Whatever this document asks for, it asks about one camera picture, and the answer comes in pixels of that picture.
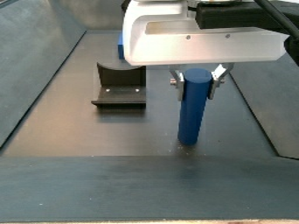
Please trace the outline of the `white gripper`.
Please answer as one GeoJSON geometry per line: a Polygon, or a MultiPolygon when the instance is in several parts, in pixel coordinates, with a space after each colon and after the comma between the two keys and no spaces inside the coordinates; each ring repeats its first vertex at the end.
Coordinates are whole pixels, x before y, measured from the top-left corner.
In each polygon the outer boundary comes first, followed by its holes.
{"type": "MultiPolygon", "coordinates": [[[[123,23],[125,61],[133,66],[221,63],[211,72],[208,99],[229,74],[233,64],[277,60],[287,36],[248,28],[201,29],[188,16],[185,0],[131,0],[123,23]]],[[[169,67],[171,84],[183,100],[184,77],[169,67]]]]}

